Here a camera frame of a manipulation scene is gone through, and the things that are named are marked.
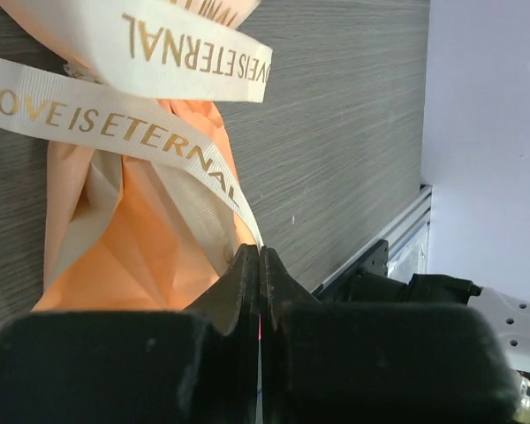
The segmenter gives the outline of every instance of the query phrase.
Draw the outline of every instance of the gray tabletop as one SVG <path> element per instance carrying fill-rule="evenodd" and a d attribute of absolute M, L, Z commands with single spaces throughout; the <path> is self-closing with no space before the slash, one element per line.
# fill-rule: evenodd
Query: gray tabletop
<path fill-rule="evenodd" d="M 429 0 L 263 0 L 264 104 L 220 104 L 266 243 L 313 289 L 417 195 Z M 0 10 L 0 57 L 62 61 Z M 0 326 L 41 294 L 46 142 L 0 130 Z"/>

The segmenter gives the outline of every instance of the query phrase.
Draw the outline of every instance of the orange paper bag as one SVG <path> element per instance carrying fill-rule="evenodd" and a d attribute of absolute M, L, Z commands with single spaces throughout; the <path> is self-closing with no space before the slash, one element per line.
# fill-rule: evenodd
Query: orange paper bag
<path fill-rule="evenodd" d="M 223 274 L 241 243 L 262 244 L 222 117 L 211 101 L 196 98 L 206 90 L 208 99 L 260 101 L 270 49 L 227 27 L 246 18 L 254 2 L 233 2 L 221 11 L 195 0 L 105 0 L 98 2 L 99 11 L 90 11 L 88 3 L 0 0 L 28 33 L 69 62 L 67 71 L 77 78 L 0 61 L 0 84 L 14 74 L 21 81 L 9 90 L 8 105 L 0 91 L 0 110 L 12 112 L 0 115 L 0 126 L 52 140 L 44 294 L 35 309 L 181 309 Z M 113 26 L 102 15 L 106 11 L 119 19 Z M 143 20 L 142 13 L 148 15 Z M 196 60 L 206 60 L 209 69 L 222 67 L 222 74 L 184 73 L 193 70 L 193 35 L 172 40 L 168 28 L 153 30 L 154 23 L 148 29 L 148 19 L 200 34 Z M 127 34 L 106 29 L 112 27 Z M 104 33 L 102 42 L 109 45 L 115 37 L 109 60 L 92 42 Z M 203 36 L 212 41 L 206 42 L 212 52 L 204 56 Z M 117 48 L 119 42 L 125 49 Z M 169 58 L 168 49 L 174 68 L 150 62 L 156 54 Z M 119 63 L 119 72 L 110 60 Z M 129 89 L 121 77 L 127 70 Z M 163 83 L 139 81 L 138 72 L 161 74 Z M 213 88 L 216 75 L 226 89 Z M 184 81 L 179 87 L 173 78 Z M 191 100 L 138 97 L 154 93 Z"/>

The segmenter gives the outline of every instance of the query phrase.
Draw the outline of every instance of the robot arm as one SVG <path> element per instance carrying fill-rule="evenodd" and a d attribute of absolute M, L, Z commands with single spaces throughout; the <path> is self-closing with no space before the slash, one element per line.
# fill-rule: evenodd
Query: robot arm
<path fill-rule="evenodd" d="M 485 316 L 510 366 L 530 373 L 530 302 L 483 288 L 467 305 Z"/>

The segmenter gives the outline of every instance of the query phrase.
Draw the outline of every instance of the white ribbon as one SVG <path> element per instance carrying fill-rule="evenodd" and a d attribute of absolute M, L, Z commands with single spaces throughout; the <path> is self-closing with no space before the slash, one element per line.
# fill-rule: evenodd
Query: white ribbon
<path fill-rule="evenodd" d="M 262 246 L 214 142 L 148 99 L 0 59 L 0 128 L 150 161 L 219 275 L 228 267 L 224 241 L 228 254 L 238 247 L 230 210 Z"/>
<path fill-rule="evenodd" d="M 255 1 L 1 0 L 116 90 L 151 98 L 262 102 L 271 48 L 234 27 Z"/>

